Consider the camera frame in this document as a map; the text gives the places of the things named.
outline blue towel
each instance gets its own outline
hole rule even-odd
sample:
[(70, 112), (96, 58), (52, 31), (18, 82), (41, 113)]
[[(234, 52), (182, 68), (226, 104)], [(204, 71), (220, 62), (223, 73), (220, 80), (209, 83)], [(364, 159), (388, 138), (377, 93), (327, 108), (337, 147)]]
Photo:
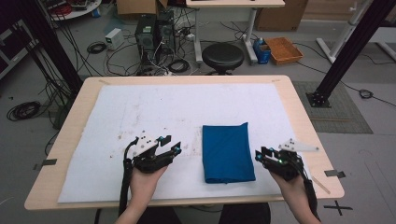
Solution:
[(248, 145), (248, 124), (204, 125), (203, 163), (208, 184), (256, 180)]

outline person's right hand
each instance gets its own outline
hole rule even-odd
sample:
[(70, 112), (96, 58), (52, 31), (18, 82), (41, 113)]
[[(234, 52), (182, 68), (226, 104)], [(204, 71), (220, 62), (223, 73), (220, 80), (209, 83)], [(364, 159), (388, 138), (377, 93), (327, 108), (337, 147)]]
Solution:
[(279, 185), (283, 198), (300, 223), (320, 223), (309, 208), (304, 181), (300, 175), (290, 181), (286, 181), (280, 175), (276, 175), (272, 172), (270, 172), (270, 174)]

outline hand-mounted device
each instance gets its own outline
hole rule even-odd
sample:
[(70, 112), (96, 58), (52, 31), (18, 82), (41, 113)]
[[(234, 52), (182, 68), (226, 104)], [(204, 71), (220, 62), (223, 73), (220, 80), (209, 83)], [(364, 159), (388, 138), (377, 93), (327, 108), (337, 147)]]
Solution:
[(312, 180), (308, 178), (304, 169), (304, 163), (297, 151), (318, 151), (318, 147), (311, 147), (301, 142), (290, 139), (279, 145), (279, 151), (273, 148), (262, 147), (262, 151), (256, 150), (256, 161), (270, 172), (282, 176), (286, 181), (290, 181), (300, 175), (304, 180), (305, 192), (312, 214), (318, 219), (318, 200), (315, 194)]
[[(125, 148), (123, 159), (124, 174), (120, 193), (119, 216), (125, 211), (126, 204), (128, 202), (128, 188), (132, 178), (132, 169), (136, 167), (142, 173), (150, 174), (172, 163), (173, 158), (181, 152), (180, 142), (172, 146), (169, 151), (164, 152), (161, 155), (155, 155), (155, 151), (159, 146), (163, 147), (170, 143), (171, 140), (171, 135), (155, 139), (148, 136), (143, 131), (140, 137), (136, 137), (136, 139), (131, 142), (127, 148)], [(132, 160), (127, 157), (131, 146), (135, 146), (132, 149), (132, 155), (134, 156)]]

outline wooden table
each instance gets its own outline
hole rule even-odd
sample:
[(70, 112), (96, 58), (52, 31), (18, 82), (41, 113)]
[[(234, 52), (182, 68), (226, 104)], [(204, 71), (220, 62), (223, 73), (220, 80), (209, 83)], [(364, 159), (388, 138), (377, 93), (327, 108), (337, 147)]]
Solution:
[[(58, 203), (64, 185), (69, 162), (78, 145), (86, 122), (95, 105), (101, 88), (105, 85), (169, 85), (211, 83), (273, 83), (289, 116), (296, 138), (308, 145), (319, 147), (319, 152), (305, 152), (306, 165), (314, 180), (319, 199), (336, 199), (344, 196), (344, 190), (336, 176), (327, 177), (324, 171), (332, 170), (329, 158), (307, 116), (304, 107), (286, 76), (213, 76), (213, 77), (90, 77), (85, 80), (78, 98), (56, 139), (48, 160), (56, 159), (55, 165), (43, 166), (26, 199), (28, 210), (65, 208), (117, 207), (118, 203)], [(278, 196), (185, 199), (151, 202), (150, 205), (182, 205), (205, 203), (254, 203), (281, 201)]]
[[(220, 13), (225, 8), (251, 8), (248, 17), (248, 28), (247, 33), (243, 35), (243, 42), (247, 49), (248, 57), (250, 59), (250, 64), (257, 63), (257, 56), (254, 53), (253, 47), (250, 42), (251, 33), (253, 31), (254, 20), (256, 19), (257, 7), (283, 7), (285, 2), (283, 0), (217, 0), (217, 1), (191, 1), (187, 0), (186, 4), (188, 7), (196, 8), (195, 10), (195, 39), (194, 39), (194, 49), (195, 49), (195, 60), (198, 63), (203, 61), (201, 43), (199, 38), (199, 22), (201, 20), (200, 8), (215, 7), (218, 10), (214, 13), (219, 18), (219, 21), (224, 21), (221, 19)], [(232, 21), (237, 21), (234, 14)]]

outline black pants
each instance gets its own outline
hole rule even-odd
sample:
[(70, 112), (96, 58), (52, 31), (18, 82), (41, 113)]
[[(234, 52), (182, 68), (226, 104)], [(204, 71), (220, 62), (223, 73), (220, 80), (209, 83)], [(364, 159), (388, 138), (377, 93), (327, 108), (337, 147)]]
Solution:
[[(149, 207), (137, 224), (181, 224), (173, 207)], [(268, 203), (224, 204), (219, 224), (270, 224)]]

